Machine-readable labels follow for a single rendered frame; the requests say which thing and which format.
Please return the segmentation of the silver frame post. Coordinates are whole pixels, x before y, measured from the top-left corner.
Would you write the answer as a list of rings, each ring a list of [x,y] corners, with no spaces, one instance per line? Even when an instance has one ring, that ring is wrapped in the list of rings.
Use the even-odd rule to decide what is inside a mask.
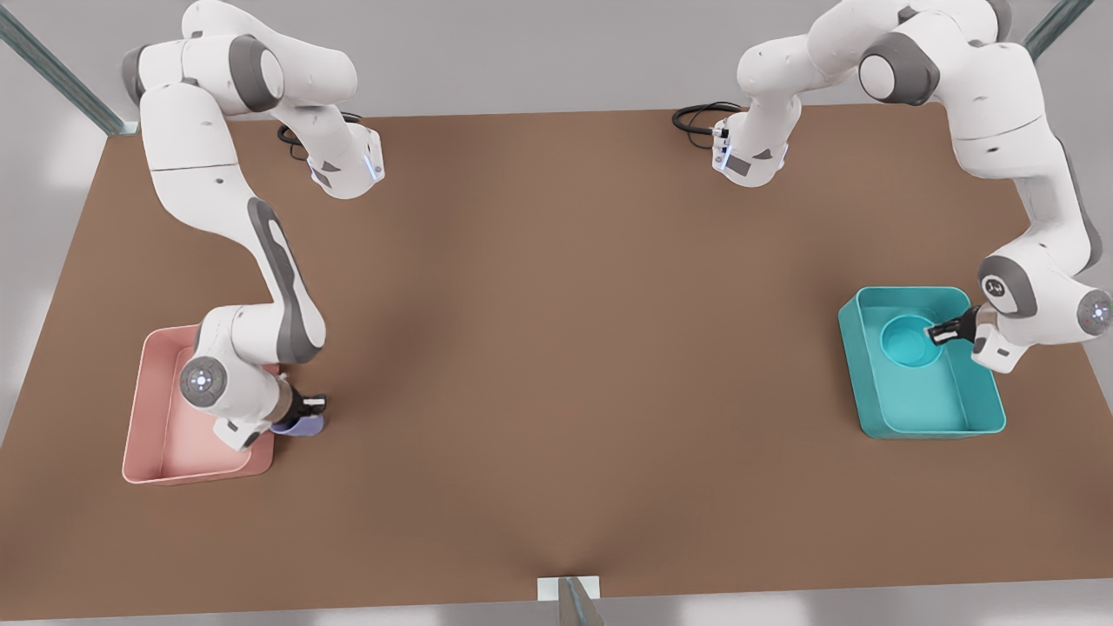
[[[595,608],[600,597],[599,576],[536,578],[536,600],[556,601],[559,626],[607,626]]]
[[[47,46],[24,28],[24,25],[0,4],[0,40],[24,60],[36,72],[51,84],[107,136],[131,136],[138,130],[138,123],[127,123],[104,102],[87,84],[59,60]]]
[[[1038,60],[1094,1],[1096,0],[1057,0],[1023,40],[1022,46],[1030,52],[1030,58]]]

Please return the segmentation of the teal box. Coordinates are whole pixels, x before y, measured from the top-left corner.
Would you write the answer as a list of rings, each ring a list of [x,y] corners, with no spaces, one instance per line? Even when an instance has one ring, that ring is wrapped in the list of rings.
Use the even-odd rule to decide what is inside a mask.
[[[930,366],[906,369],[880,348],[881,327],[895,316],[938,324],[971,307],[959,288],[860,288],[838,312],[861,431],[876,439],[961,439],[1004,430],[1007,419],[989,369],[971,360],[971,343],[943,346]]]

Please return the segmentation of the teal bowl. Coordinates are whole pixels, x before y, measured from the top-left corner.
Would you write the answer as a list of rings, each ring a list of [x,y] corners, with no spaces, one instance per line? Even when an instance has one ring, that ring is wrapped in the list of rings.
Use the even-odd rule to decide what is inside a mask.
[[[885,356],[906,369],[930,366],[937,361],[943,346],[935,345],[927,330],[929,317],[895,316],[880,331],[880,348]]]

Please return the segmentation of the pink box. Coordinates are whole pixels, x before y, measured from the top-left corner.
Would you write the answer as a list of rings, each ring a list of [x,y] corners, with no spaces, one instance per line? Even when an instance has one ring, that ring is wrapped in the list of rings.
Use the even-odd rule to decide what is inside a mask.
[[[247,478],[273,463],[274,436],[259,437],[250,450],[234,451],[211,432],[214,417],[183,400],[178,379],[194,353],[197,326],[162,327],[142,342],[129,432],[124,446],[124,480],[131,485],[179,486]]]

